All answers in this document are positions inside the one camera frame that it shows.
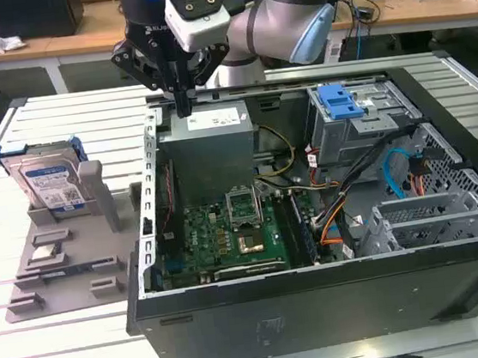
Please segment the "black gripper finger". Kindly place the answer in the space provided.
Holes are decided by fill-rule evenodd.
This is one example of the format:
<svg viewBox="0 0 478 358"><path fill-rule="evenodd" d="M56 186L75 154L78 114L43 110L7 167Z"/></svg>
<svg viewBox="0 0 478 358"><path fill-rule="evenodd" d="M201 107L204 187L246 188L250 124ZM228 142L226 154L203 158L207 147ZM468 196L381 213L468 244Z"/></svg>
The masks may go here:
<svg viewBox="0 0 478 358"><path fill-rule="evenodd" d="M120 41L113 48L112 62L148 89L161 89L174 102L176 113L185 117L184 91L180 88L176 70L163 53L163 47L150 39L142 52L130 40Z"/></svg>
<svg viewBox="0 0 478 358"><path fill-rule="evenodd" d="M229 53L229 44L216 43L196 52L184 52L179 60L185 116L191 115L195 89L203 86Z"/></svg>

